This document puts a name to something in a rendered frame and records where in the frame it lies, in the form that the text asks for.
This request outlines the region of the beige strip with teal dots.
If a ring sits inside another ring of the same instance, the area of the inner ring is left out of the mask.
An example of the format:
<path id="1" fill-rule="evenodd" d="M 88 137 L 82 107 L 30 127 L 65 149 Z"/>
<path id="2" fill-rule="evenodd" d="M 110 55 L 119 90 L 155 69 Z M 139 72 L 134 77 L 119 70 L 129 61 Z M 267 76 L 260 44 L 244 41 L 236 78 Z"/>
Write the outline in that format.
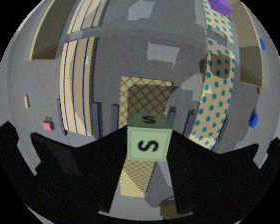
<path id="1" fill-rule="evenodd" d="M 208 51 L 204 63 L 203 87 L 188 139 L 201 147 L 213 148 L 228 112 L 234 65 Z"/>

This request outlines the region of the pale green letter cube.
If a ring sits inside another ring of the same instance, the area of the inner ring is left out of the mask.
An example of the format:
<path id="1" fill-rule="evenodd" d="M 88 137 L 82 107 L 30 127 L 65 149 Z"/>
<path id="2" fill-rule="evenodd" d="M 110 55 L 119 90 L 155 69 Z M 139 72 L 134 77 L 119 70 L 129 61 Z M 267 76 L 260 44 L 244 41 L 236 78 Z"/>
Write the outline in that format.
<path id="1" fill-rule="evenodd" d="M 127 125 L 128 160 L 165 161 L 172 131 L 165 113 L 132 113 Z"/>

